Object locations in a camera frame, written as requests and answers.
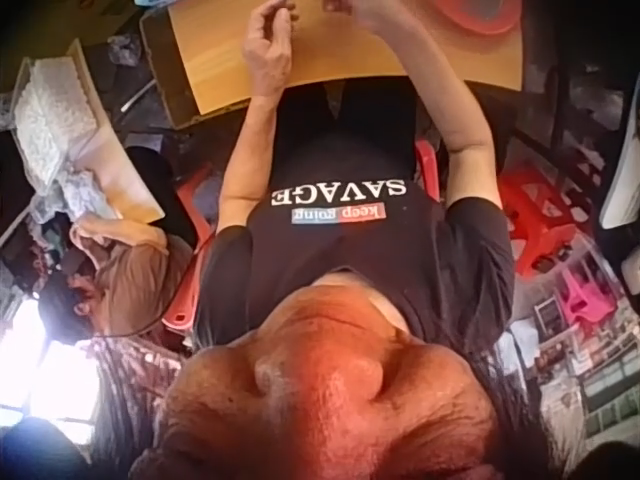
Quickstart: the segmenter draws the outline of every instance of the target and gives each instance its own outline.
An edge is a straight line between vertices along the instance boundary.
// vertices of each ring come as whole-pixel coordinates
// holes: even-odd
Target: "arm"
[[[268,190],[277,108],[291,72],[292,9],[286,0],[269,0],[249,19],[244,56],[252,97],[224,174],[218,232],[246,225],[249,214]]]
[[[431,34],[414,17],[391,23],[382,38],[407,70],[449,151],[447,206],[479,197],[502,207],[489,125]]]
[[[246,225],[249,214],[265,196],[271,175],[277,104],[253,98],[224,174],[220,192],[218,232]]]
[[[167,236],[161,229],[131,220],[109,220],[84,214],[74,225],[74,232],[75,235],[93,239],[98,244],[108,238],[131,247],[147,244],[167,252]]]
[[[413,81],[450,154],[447,206],[479,197],[502,207],[489,125],[465,83],[421,20],[415,0],[325,0],[353,15],[394,51]]]

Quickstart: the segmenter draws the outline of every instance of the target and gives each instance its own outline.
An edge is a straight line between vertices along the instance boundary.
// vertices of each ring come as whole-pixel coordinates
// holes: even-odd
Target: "black hair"
[[[91,321],[78,315],[74,307],[85,301],[82,289],[72,288],[67,276],[53,272],[40,291],[38,312],[47,335],[66,345],[75,345],[80,340],[93,336]]]

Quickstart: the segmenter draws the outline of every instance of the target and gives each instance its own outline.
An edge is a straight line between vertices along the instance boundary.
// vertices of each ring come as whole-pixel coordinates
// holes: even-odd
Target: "t-shirt sleeve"
[[[447,211],[454,259],[449,304],[467,351],[493,346],[511,318],[515,268],[507,217],[495,204],[465,198]]]
[[[196,348],[226,345],[249,331],[246,303],[251,232],[241,226],[226,228],[210,248],[202,269],[193,329]]]
[[[169,255],[149,244],[128,248],[120,255],[105,298],[111,335],[138,333],[160,318],[169,261]]]

